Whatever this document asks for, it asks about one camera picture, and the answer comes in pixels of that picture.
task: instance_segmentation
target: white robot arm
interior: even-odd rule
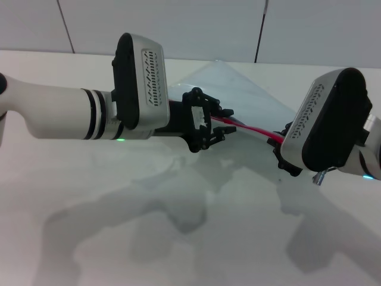
[[[6,113],[20,113],[37,138],[148,139],[150,136],[183,137],[193,152],[222,141],[211,130],[211,116],[227,117],[219,101],[199,88],[184,94],[182,102],[169,101],[161,45],[125,33],[112,62],[115,90],[60,88],[21,82],[0,73],[0,139]],[[202,122],[194,113],[202,114]]]
[[[331,71],[317,78],[295,120],[274,144],[279,166],[298,176],[302,169],[327,171],[381,180],[381,120],[370,114],[365,78],[357,69]]]

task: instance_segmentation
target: table surface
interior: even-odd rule
[[[0,51],[0,71],[107,91],[111,59]],[[165,63],[169,85],[208,64]],[[335,69],[228,65],[294,110]],[[381,70],[361,71],[379,116]],[[381,184],[334,171],[317,188],[244,134],[192,154],[177,138],[37,140],[9,113],[0,158],[0,285],[381,284]]]

